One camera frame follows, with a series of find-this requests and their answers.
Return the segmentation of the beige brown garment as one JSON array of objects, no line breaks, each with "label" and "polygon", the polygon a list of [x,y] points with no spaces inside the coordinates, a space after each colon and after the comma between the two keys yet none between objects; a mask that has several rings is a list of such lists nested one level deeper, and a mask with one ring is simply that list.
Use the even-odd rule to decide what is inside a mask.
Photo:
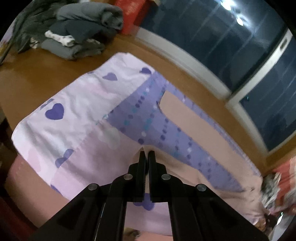
[{"label": "beige brown garment", "polygon": [[154,146],[197,169],[217,190],[238,193],[251,202],[260,198],[259,170],[203,110],[189,108],[169,91],[154,101],[142,143]]}]

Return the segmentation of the dark clothes pile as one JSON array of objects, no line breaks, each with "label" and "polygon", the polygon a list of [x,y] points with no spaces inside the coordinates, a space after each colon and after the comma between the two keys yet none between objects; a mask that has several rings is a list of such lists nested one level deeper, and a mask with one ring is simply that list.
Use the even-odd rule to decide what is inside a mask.
[{"label": "dark clothes pile", "polygon": [[122,30],[120,7],[95,1],[32,1],[16,17],[13,45],[67,60],[99,55]]}]

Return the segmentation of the purple polka dot bedsheet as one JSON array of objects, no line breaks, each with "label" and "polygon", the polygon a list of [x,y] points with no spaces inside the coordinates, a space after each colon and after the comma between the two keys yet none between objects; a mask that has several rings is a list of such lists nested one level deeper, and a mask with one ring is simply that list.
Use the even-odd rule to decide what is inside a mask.
[{"label": "purple polka dot bedsheet", "polygon": [[200,108],[147,63],[130,53],[117,53],[20,121],[13,144],[38,175],[67,199],[90,183],[105,185],[125,174],[140,151],[155,151],[170,174],[185,184],[207,185],[256,224],[264,217],[260,198],[251,202],[238,193],[217,190],[197,169],[142,143],[140,132],[149,129],[150,108],[165,91],[189,108]]}]

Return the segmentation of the white star patterned garment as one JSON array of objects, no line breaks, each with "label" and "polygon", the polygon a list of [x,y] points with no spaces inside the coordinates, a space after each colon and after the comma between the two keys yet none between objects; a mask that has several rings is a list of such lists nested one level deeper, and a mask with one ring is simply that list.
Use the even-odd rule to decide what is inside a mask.
[{"label": "white star patterned garment", "polygon": [[275,207],[275,201],[280,191],[281,173],[270,173],[263,178],[261,186],[261,202],[266,209]]}]

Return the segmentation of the red floral curtain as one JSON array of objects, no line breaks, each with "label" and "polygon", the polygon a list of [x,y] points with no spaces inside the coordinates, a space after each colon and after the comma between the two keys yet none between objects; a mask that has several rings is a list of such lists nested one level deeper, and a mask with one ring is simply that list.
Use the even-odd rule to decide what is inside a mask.
[{"label": "red floral curtain", "polygon": [[273,173],[280,173],[280,191],[276,197],[276,205],[283,206],[285,197],[295,189],[295,157],[273,169]]}]

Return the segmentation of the red box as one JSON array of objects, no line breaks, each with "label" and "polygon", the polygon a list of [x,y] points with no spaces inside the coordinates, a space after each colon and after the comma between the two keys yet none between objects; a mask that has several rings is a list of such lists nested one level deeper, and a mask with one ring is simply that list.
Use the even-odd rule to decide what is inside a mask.
[{"label": "red box", "polygon": [[145,0],[117,0],[115,5],[123,11],[123,27],[121,34],[133,35],[140,27],[149,8],[149,1]]}]

